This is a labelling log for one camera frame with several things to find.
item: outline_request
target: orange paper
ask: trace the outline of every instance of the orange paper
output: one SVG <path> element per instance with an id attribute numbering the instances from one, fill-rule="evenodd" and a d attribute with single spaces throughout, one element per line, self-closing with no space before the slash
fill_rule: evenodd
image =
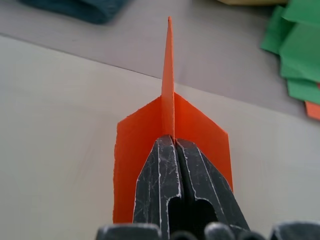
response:
<path id="1" fill-rule="evenodd" d="M 306 101 L 306 114 L 313 119 L 320 120 L 320 105 Z"/>
<path id="2" fill-rule="evenodd" d="M 161 96 L 117 125 L 114 147 L 114 223 L 133 220 L 138 176 L 157 138 L 170 135 L 194 142 L 223 174 L 231 189 L 232 173 L 227 133 L 174 91 L 172 21 L 164 54 Z"/>

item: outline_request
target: orange paper fin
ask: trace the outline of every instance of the orange paper fin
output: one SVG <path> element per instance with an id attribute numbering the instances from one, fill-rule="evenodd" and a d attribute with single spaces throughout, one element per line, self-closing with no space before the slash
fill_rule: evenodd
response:
<path id="1" fill-rule="evenodd" d="M 161 98 L 158 97 L 118 123 L 114 147 L 114 223 L 133 220 L 137 178 L 162 135 Z"/>
<path id="2" fill-rule="evenodd" d="M 194 142 L 233 189 L 228 134 L 179 94 L 174 94 L 175 137 Z"/>
<path id="3" fill-rule="evenodd" d="M 162 76 L 162 133 L 175 139 L 174 43 L 171 17 L 168 19 Z"/>

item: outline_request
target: dark teal fabric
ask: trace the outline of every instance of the dark teal fabric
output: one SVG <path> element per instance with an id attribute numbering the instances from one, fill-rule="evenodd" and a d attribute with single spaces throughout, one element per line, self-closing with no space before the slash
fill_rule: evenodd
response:
<path id="1" fill-rule="evenodd" d="M 92 24 L 109 22 L 128 0 L 19 0 L 47 11 L 68 15 Z"/>

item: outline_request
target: clip jaw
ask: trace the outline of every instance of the clip jaw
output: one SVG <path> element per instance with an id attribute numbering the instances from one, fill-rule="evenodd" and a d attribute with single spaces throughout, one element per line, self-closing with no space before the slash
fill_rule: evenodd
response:
<path id="1" fill-rule="evenodd" d="M 168 135 L 155 141 L 138 177 L 133 222 L 158 225 L 166 240 L 177 231 L 204 239 L 211 222 L 249 230 L 222 174 L 193 142 L 174 144 Z"/>

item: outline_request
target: teal object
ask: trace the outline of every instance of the teal object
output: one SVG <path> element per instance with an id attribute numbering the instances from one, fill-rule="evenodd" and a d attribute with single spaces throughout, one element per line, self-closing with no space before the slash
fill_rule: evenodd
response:
<path id="1" fill-rule="evenodd" d="M 286 79 L 289 96 L 320 105 L 320 88 L 318 87 L 318 84 L 315 81 L 302 78 L 305 76 L 304 73 L 306 70 L 300 72 L 300 61 L 304 60 L 308 63 L 308 61 L 311 60 L 309 58 L 310 54 L 305 55 L 303 58 L 298 57 L 303 55 L 306 48 L 314 49 L 315 46 L 309 45 L 309 48 L 306 46 L 300 46 L 300 49 L 295 49 L 299 46 L 300 41 L 307 42 L 304 38 L 305 36 L 308 36 L 309 33 L 301 36 L 303 33 L 300 30 L 306 30 L 304 25 L 284 19 L 283 14 L 285 12 L 286 9 L 284 7 L 276 7 L 267 27 L 261 48 L 277 55 L 284 54 L 281 55 L 281 73 L 282 75 L 290 76 Z"/>
<path id="2" fill-rule="evenodd" d="M 320 26 L 320 1 L 290 0 L 283 17 L 291 22 Z"/>
<path id="3" fill-rule="evenodd" d="M 288 78 L 287 87 L 290 97 L 320 105 L 320 88 L 314 81 Z"/>
<path id="4" fill-rule="evenodd" d="M 295 23 L 282 17 L 285 8 L 277 6 L 267 26 L 261 48 L 274 54 L 279 54 L 279 49 L 294 27 Z"/>
<path id="5" fill-rule="evenodd" d="M 128 0 L 19 0 L 47 11 L 68 15 L 92 24 L 111 21 Z"/>
<path id="6" fill-rule="evenodd" d="M 281 76 L 320 83 L 320 27 L 296 24 L 280 47 Z"/>

